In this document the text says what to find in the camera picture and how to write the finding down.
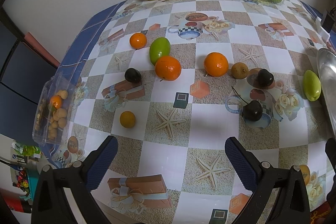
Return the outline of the small orange mandarin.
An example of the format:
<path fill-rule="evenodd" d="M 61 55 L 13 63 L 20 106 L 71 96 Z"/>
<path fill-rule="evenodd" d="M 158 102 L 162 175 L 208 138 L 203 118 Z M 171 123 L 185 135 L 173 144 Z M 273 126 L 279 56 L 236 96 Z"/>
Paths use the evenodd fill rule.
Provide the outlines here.
<path fill-rule="evenodd" d="M 139 50 L 146 46 L 147 38 L 146 35 L 142 33 L 135 33 L 130 37 L 129 42 L 132 48 Z"/>

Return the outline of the yellow longan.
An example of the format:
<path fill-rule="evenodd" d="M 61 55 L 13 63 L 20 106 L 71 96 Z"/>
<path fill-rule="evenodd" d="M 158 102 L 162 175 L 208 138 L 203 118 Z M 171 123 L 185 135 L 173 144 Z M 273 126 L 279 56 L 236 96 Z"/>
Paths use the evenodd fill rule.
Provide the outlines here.
<path fill-rule="evenodd" d="M 120 124 L 124 128 L 133 128 L 136 124 L 135 115 L 131 111 L 124 111 L 120 115 Z"/>

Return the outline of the black charger on white dock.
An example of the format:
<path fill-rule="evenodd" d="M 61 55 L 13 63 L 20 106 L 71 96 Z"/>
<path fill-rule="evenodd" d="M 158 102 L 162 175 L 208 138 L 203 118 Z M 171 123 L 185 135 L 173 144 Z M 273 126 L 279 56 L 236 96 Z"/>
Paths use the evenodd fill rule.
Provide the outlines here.
<path fill-rule="evenodd" d="M 321 36 L 324 42 L 327 42 L 330 38 L 331 30 L 335 24 L 334 14 L 325 10 L 321 16 L 317 16 L 315 20 L 317 26 L 317 32 Z"/>

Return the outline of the dark cherry with stem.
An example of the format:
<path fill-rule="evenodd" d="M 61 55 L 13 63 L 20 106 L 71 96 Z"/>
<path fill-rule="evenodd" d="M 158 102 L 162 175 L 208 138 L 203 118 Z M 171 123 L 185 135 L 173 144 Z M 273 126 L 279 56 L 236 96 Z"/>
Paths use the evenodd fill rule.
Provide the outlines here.
<path fill-rule="evenodd" d="M 236 91 L 234 87 L 232 87 L 234 93 L 243 101 L 245 105 L 242 109 L 242 117 L 252 122 L 259 121 L 263 115 L 263 108 L 261 103 L 257 100 L 252 100 L 251 102 L 247 102 L 245 99 L 241 97 L 241 95 Z"/>

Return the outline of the checkered patterned tablecloth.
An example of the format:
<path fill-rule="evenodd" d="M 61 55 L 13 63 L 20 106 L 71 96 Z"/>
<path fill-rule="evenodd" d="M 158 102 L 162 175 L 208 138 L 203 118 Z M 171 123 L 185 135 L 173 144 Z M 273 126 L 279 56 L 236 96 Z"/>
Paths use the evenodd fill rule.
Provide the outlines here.
<path fill-rule="evenodd" d="M 146 35 L 139 50 L 129 39 Z M 160 79 L 150 62 L 152 42 L 170 42 L 181 75 Z M 93 196 L 144 223 L 208 223 L 217 215 L 231 223 L 251 195 L 224 152 L 236 137 L 245 149 L 275 168 L 307 165 L 311 210 L 322 205 L 334 171 L 325 153 L 331 131 L 321 104 L 303 92 L 305 71 L 317 69 L 316 55 L 329 45 L 317 33 L 305 4 L 253 0 L 128 0 L 92 16 L 64 57 L 60 71 L 76 87 L 66 141 L 45 146 L 52 163 L 64 168 L 95 150 L 108 135 L 118 153 Z M 205 71 L 211 52 L 223 54 L 229 69 L 221 77 Z M 231 76 L 235 63 L 249 69 Z M 137 69 L 140 83 L 128 82 Z M 260 69 L 274 76 L 268 88 L 256 80 Z M 242 117 L 247 102 L 263 114 Z M 120 124 L 131 111 L 133 128 Z"/>

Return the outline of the silver metal bowl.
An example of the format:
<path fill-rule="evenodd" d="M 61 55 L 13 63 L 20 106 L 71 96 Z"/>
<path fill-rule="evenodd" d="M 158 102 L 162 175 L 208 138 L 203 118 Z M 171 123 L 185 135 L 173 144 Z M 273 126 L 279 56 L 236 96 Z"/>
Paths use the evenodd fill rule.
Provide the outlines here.
<path fill-rule="evenodd" d="M 317 69 L 331 128 L 335 136 L 335 54 L 327 48 L 320 48 L 317 52 Z"/>

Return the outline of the brown longan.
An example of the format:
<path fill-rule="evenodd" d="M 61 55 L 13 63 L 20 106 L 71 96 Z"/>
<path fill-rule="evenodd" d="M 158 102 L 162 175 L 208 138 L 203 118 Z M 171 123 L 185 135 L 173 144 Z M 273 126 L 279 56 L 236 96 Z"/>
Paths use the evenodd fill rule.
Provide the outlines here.
<path fill-rule="evenodd" d="M 232 65 L 231 76 L 235 79 L 244 79 L 248 76 L 249 69 L 246 64 L 238 62 Z"/>

